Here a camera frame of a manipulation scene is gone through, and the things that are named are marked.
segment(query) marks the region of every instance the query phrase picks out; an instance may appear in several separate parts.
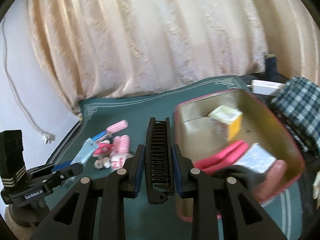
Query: small carton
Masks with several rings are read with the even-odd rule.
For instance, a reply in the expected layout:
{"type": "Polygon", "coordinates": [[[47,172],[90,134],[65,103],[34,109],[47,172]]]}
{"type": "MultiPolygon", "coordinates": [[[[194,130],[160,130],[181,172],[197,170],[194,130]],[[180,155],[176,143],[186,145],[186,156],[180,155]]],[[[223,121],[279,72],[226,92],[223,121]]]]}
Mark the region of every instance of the small carton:
{"type": "Polygon", "coordinates": [[[228,141],[232,140],[241,128],[242,112],[228,106],[219,106],[208,114],[214,121],[215,129],[228,141]]]}

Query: white cable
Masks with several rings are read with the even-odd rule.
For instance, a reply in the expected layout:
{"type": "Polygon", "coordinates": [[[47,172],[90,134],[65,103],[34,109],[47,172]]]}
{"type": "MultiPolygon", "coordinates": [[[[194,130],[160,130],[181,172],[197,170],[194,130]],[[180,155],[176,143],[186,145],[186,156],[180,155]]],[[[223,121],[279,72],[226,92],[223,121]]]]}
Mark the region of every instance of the white cable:
{"type": "Polygon", "coordinates": [[[27,118],[27,120],[29,121],[29,123],[31,124],[31,126],[37,131],[39,132],[42,136],[43,136],[43,140],[44,143],[51,143],[52,141],[55,140],[55,135],[48,133],[44,130],[42,130],[35,122],[35,120],[33,119],[33,117],[31,116],[30,112],[27,110],[27,108],[24,106],[24,104],[22,103],[19,93],[17,91],[16,86],[13,83],[13,80],[8,72],[8,44],[7,44],[7,38],[4,34],[4,22],[5,22],[5,17],[2,20],[2,34],[3,34],[3,66],[4,66],[4,73],[8,79],[9,85],[10,85],[10,89],[11,92],[13,94],[14,100],[16,101],[17,105],[19,106],[19,108],[21,109],[21,111],[23,112],[23,114],[25,115],[25,117],[27,118]]]}

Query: metal rivet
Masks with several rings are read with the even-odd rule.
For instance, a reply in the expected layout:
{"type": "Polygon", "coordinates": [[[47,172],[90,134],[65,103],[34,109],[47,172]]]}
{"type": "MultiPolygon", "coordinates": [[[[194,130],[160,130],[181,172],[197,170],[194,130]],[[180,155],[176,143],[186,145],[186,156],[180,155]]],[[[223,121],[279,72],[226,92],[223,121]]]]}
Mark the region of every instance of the metal rivet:
{"type": "Polygon", "coordinates": [[[230,184],[235,184],[237,182],[237,180],[234,177],[229,177],[229,178],[227,178],[227,182],[230,184]]]}
{"type": "Polygon", "coordinates": [[[80,182],[81,182],[82,184],[87,184],[87,183],[89,183],[89,181],[90,181],[90,178],[89,178],[89,177],[83,177],[83,178],[81,178],[81,180],[80,180],[80,182]]]}
{"type": "Polygon", "coordinates": [[[126,170],[126,169],[119,169],[119,170],[117,170],[117,173],[118,173],[119,175],[124,175],[124,174],[127,173],[127,170],[126,170]]]}
{"type": "Polygon", "coordinates": [[[199,170],[198,168],[192,168],[192,169],[190,170],[190,172],[191,172],[192,174],[195,174],[195,175],[200,174],[200,170],[199,170]]]}

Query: sheer curtain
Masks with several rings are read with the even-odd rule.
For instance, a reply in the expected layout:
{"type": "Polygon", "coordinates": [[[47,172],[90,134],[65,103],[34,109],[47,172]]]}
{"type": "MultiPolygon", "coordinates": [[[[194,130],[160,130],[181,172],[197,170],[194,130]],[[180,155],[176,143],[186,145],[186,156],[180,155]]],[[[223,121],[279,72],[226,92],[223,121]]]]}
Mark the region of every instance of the sheer curtain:
{"type": "Polygon", "coordinates": [[[300,0],[27,0],[40,66],[75,114],[89,97],[264,70],[318,82],[319,30],[300,0]]]}

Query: white wall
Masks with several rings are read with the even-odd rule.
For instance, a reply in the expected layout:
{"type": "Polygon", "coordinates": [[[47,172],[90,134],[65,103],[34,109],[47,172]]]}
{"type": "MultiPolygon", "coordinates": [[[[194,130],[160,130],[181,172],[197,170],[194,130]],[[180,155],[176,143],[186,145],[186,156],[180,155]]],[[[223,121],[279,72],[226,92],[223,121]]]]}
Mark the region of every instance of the white wall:
{"type": "MultiPolygon", "coordinates": [[[[64,136],[78,121],[55,94],[47,76],[40,69],[28,38],[26,0],[16,0],[6,14],[5,35],[8,41],[8,70],[21,100],[37,122],[56,140],[44,144],[12,96],[3,68],[3,35],[0,32],[0,131],[21,129],[23,156],[27,169],[44,164],[64,136]]],[[[4,214],[0,198],[0,213],[4,214]]]]}

